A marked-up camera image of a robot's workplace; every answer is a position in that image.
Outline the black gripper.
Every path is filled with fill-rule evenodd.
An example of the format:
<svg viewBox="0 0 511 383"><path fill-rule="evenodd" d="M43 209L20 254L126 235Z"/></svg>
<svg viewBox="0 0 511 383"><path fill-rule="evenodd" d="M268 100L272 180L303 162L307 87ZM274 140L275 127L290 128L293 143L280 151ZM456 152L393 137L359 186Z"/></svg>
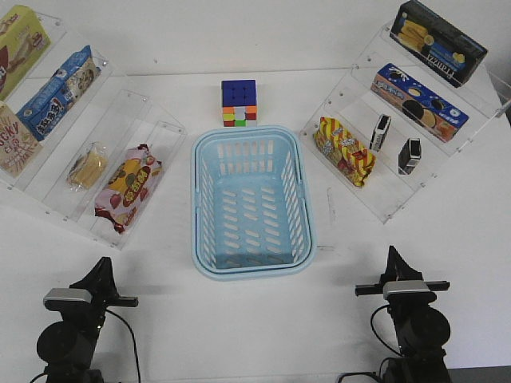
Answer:
<svg viewBox="0 0 511 383"><path fill-rule="evenodd" d="M91 296L84 302L73 303L70 309L72 315L100 315L111 306L134 308L139 304L138 297L121 296L117 292L110 257L102 257L80 282L69 287L86 290Z"/></svg>
<svg viewBox="0 0 511 383"><path fill-rule="evenodd" d="M422 275L420 271L415 270L404 260L393 245L389 246L386 273L388 275ZM382 296L391 296L396 294L422 294L447 291L449 288L450 282L448 281L394 280L356 285L355 295L381 294Z"/></svg>

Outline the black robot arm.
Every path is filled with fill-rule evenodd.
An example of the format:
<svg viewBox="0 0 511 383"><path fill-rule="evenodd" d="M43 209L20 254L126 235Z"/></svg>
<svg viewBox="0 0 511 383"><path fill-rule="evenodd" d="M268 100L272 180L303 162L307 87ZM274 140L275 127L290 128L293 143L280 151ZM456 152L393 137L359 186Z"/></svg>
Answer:
<svg viewBox="0 0 511 383"><path fill-rule="evenodd" d="M388 359L381 382L450 382L443 346L450 338L447 318L430 306L447 281L426 281L390 246L386 270L379 282L357 285L355 294L380 294L392 318L398 341L396 357Z"/></svg>
<svg viewBox="0 0 511 383"><path fill-rule="evenodd" d="M38 356L47 363L42 375L48 382L103 382L91 362L105 314L111 306L138 306L137 297L117 292L111 258L101 258L82 280L51 289L43 304L59 312L61 321L46 327L38 338Z"/></svg>

